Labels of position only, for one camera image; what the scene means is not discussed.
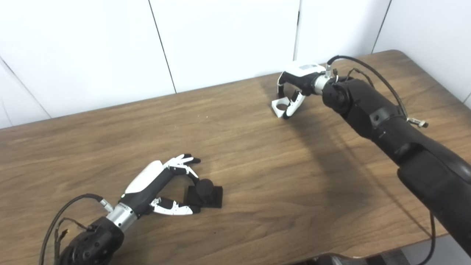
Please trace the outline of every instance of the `robot finger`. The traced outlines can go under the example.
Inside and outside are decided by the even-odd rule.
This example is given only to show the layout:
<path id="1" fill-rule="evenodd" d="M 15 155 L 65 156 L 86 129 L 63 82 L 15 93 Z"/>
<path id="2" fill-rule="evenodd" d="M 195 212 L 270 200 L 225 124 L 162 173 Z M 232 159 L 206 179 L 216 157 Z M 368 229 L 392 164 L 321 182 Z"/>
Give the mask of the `robot finger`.
<path id="1" fill-rule="evenodd" d="M 163 215 L 192 215 L 201 211 L 198 206 L 178 203 L 174 200 L 159 197 L 151 203 L 154 212 Z"/>

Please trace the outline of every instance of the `cable connector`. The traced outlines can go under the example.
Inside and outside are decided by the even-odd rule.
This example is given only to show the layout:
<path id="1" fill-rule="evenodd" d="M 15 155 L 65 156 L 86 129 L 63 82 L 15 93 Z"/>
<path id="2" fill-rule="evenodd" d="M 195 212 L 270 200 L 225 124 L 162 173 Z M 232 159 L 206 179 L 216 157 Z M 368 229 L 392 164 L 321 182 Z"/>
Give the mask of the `cable connector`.
<path id="1" fill-rule="evenodd" d="M 414 119 L 414 118 L 407 118 L 407 121 L 408 121 L 410 124 L 417 125 L 417 127 L 419 127 L 419 128 L 427 128 L 427 127 L 429 127 L 429 123 L 427 123 L 426 121 L 422 121 L 422 120 L 418 120 L 418 119 Z"/>
<path id="2" fill-rule="evenodd" d="M 107 202 L 105 199 L 100 201 L 101 205 L 105 208 L 106 211 L 109 213 L 113 212 L 113 206 L 109 202 Z"/>

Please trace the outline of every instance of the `silver cylindrical joint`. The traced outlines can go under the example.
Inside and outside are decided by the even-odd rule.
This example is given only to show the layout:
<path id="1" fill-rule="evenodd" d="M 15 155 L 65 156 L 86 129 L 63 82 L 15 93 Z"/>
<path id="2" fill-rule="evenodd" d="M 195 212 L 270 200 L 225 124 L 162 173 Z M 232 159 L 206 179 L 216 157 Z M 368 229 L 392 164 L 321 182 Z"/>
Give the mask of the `silver cylindrical joint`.
<path id="1" fill-rule="evenodd" d="M 329 81 L 330 79 L 330 77 L 327 77 L 325 75 L 320 75 L 316 79 L 314 79 L 313 83 L 311 84 L 314 87 L 314 92 L 317 95 L 322 95 L 322 90 L 324 90 L 325 84 L 327 84 L 327 81 Z"/>
<path id="2" fill-rule="evenodd" d="M 331 74 L 332 74 L 332 70 L 330 69 L 331 66 L 330 65 L 325 65 L 325 76 L 330 78 Z"/>
<path id="3" fill-rule="evenodd" d="M 132 223 L 138 219 L 132 209 L 123 203 L 116 205 L 113 212 L 109 213 L 106 218 L 123 232 L 130 228 Z"/>

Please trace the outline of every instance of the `black fingertip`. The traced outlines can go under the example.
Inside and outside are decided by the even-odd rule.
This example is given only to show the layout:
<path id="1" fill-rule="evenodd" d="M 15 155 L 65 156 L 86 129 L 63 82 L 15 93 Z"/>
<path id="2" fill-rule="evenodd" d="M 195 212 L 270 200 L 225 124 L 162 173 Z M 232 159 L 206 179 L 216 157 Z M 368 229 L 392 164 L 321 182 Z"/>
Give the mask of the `black fingertip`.
<path id="1" fill-rule="evenodd" d="M 191 211 L 193 212 L 193 214 L 198 214 L 201 212 L 201 207 L 198 207 L 198 206 L 194 206 L 194 205 L 190 205 L 188 206 L 190 207 Z"/>

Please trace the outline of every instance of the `panel seam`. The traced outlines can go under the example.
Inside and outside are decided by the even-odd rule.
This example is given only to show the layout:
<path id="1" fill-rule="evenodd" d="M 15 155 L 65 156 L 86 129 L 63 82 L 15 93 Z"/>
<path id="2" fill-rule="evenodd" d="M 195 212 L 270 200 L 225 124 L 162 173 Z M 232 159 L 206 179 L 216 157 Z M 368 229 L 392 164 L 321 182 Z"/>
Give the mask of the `panel seam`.
<path id="1" fill-rule="evenodd" d="M 300 32 L 300 25 L 301 25 L 301 6 L 302 6 L 302 0 L 299 0 L 298 20 L 297 20 L 297 25 L 296 25 L 296 35 L 294 36 L 293 61 L 298 59 L 299 32 Z"/>
<path id="2" fill-rule="evenodd" d="M 46 115 L 51 119 L 51 115 L 49 112 L 46 111 L 44 106 L 39 102 L 39 100 L 31 93 L 31 91 L 28 89 L 28 87 L 21 81 L 21 79 L 13 72 L 13 69 L 10 68 L 10 66 L 5 62 L 5 60 L 0 56 L 0 60 L 3 62 L 3 64 L 7 67 L 8 71 L 13 75 L 13 77 L 20 83 L 20 85 L 28 92 L 28 94 L 33 98 L 33 100 L 39 105 L 39 107 L 46 113 Z"/>
<path id="3" fill-rule="evenodd" d="M 165 49 L 163 48 L 162 38 L 160 37 L 159 28 L 157 27 L 157 21 L 155 20 L 154 11 L 152 10 L 152 5 L 150 3 L 150 0 L 147 0 L 147 1 L 149 2 L 150 12 L 152 13 L 152 19 L 154 20 L 155 29 L 157 30 L 157 35 L 159 35 L 160 45 L 162 46 L 162 52 L 163 52 L 163 56 L 165 58 L 165 63 L 167 64 L 167 68 L 169 70 L 170 79 L 171 79 L 172 85 L 173 85 L 173 90 L 175 91 L 175 94 L 176 94 L 177 89 L 175 88 L 175 83 L 173 81 L 172 72 L 170 71 L 170 65 L 169 65 L 169 61 L 167 60 L 167 55 L 165 54 Z"/>
<path id="4" fill-rule="evenodd" d="M 381 30 L 384 25 L 384 21 L 386 20 L 386 16 L 388 15 L 388 12 L 389 12 L 389 7 L 391 6 L 391 2 L 392 0 L 389 0 L 388 8 L 386 9 L 386 13 L 384 14 L 383 21 L 381 22 L 380 30 L 378 31 L 378 35 L 376 36 L 376 40 L 374 40 L 373 49 L 371 49 L 371 53 L 373 53 L 374 48 L 376 47 L 376 43 L 378 42 L 378 39 L 380 37 Z"/>

